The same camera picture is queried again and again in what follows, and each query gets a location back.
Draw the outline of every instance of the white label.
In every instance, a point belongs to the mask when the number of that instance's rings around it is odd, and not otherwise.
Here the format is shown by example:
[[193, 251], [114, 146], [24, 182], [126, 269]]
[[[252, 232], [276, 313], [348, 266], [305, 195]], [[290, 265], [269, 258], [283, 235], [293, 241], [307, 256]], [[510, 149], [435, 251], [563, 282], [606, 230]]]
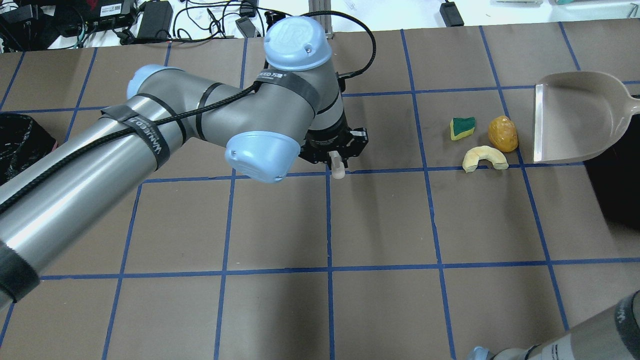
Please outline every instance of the white label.
[[100, 17], [109, 15], [119, 15], [122, 4], [105, 5], [100, 8]]
[[571, 349], [571, 334], [547, 345], [540, 354], [530, 357], [529, 360], [575, 360]]

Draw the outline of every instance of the black trash bag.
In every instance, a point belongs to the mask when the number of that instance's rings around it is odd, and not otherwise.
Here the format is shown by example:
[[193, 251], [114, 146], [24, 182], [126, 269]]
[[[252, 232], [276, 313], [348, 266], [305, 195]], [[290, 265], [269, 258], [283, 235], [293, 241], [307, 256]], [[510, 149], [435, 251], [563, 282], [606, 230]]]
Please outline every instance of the black trash bag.
[[58, 146], [32, 117], [0, 114], [0, 185], [6, 183]]

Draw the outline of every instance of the sponge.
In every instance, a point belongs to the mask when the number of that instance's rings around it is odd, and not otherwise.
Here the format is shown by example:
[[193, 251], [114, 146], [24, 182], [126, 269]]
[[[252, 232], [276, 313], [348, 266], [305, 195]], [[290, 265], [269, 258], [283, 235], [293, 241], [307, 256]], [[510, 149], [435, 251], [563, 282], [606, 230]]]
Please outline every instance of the sponge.
[[460, 140], [474, 133], [476, 129], [476, 118], [454, 117], [449, 127], [451, 128], [451, 140]]

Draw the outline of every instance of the tiled floor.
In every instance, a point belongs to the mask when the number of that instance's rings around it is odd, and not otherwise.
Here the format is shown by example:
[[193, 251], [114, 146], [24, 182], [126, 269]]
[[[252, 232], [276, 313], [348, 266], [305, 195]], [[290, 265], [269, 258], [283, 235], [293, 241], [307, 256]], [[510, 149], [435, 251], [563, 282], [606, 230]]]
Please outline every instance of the tiled floor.
[[[343, 180], [299, 161], [278, 185], [190, 140], [0, 313], [2, 359], [464, 359], [526, 347], [640, 286], [640, 234], [603, 218], [582, 164], [531, 163], [533, 85], [584, 69], [640, 92], [637, 20], [377, 33], [345, 108], [370, 143]], [[367, 37], [331, 41], [339, 72]], [[144, 63], [247, 85], [259, 40], [0, 55], [0, 111], [60, 142]], [[510, 168], [465, 174], [510, 115]], [[452, 117], [476, 133], [448, 139]]]

